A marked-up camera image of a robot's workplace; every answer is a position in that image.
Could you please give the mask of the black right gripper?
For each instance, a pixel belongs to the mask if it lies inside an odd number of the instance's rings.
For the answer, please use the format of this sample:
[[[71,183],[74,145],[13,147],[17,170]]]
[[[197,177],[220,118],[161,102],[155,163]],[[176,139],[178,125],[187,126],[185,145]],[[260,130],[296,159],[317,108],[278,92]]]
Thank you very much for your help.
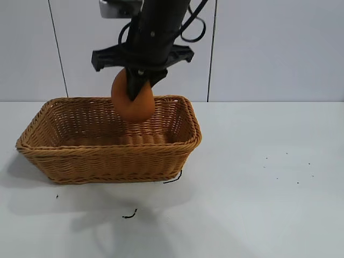
[[[144,35],[137,26],[126,25],[116,45],[92,52],[91,64],[95,71],[125,67],[127,95],[134,101],[146,83],[152,88],[167,76],[168,67],[181,61],[190,63],[194,57],[189,46],[176,45],[164,36]]]

